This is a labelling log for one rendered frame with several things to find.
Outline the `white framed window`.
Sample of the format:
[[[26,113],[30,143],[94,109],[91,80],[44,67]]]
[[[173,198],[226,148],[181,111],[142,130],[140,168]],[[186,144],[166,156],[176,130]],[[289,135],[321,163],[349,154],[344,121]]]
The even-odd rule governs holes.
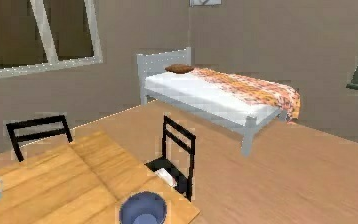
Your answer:
[[[94,0],[0,0],[0,79],[102,61]]]

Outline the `blue bowl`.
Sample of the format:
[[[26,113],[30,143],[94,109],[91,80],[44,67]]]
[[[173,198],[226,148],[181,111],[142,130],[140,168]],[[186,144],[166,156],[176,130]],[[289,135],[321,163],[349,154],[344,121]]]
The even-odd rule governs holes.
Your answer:
[[[120,224],[163,224],[166,216],[165,200],[149,191],[130,196],[119,211]]]

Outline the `white box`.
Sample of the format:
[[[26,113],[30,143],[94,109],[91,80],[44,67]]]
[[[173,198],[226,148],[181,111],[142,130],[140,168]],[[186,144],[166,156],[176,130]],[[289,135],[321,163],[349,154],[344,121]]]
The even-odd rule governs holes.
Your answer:
[[[169,186],[171,187],[177,186],[176,180],[171,176],[171,174],[166,169],[161,168],[155,171],[155,174],[159,176],[161,179],[163,179]]]

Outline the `white framed wall picture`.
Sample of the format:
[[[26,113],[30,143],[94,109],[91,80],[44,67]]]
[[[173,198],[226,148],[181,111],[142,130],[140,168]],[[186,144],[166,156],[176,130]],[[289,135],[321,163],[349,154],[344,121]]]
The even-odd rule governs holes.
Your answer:
[[[222,0],[189,0],[190,7],[194,6],[218,6]]]

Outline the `wooden dining table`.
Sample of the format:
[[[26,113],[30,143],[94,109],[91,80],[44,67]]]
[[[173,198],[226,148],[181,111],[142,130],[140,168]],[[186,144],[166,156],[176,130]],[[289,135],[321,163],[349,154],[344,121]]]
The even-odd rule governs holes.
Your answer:
[[[0,224],[121,224],[143,191],[167,205],[163,224],[190,224],[199,209],[104,133],[0,169]]]

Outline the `grey frame bed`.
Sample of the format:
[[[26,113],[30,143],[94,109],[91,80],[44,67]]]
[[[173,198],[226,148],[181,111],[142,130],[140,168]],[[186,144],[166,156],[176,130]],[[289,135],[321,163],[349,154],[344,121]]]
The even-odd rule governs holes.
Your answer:
[[[150,55],[137,55],[141,104],[150,96],[209,120],[243,136],[241,152],[248,155],[253,139],[274,118],[286,120],[286,111],[265,104],[248,105],[191,73],[166,72],[171,64],[192,62],[191,48]]]

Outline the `brown pillow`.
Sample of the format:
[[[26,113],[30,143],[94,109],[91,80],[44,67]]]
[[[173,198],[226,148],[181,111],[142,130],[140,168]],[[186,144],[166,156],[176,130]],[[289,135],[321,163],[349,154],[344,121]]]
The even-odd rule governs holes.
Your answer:
[[[193,66],[186,64],[171,64],[165,68],[167,72],[173,72],[175,74],[185,74],[194,70]]]

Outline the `orange patterned blanket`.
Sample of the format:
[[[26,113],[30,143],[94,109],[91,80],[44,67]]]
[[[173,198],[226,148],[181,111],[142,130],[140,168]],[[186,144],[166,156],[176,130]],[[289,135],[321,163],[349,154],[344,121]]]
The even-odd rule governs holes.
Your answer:
[[[227,74],[209,68],[195,68],[193,74],[219,89],[233,94],[249,104],[265,104],[279,107],[286,112],[286,120],[297,120],[300,115],[299,92],[285,84],[252,78],[238,74]]]

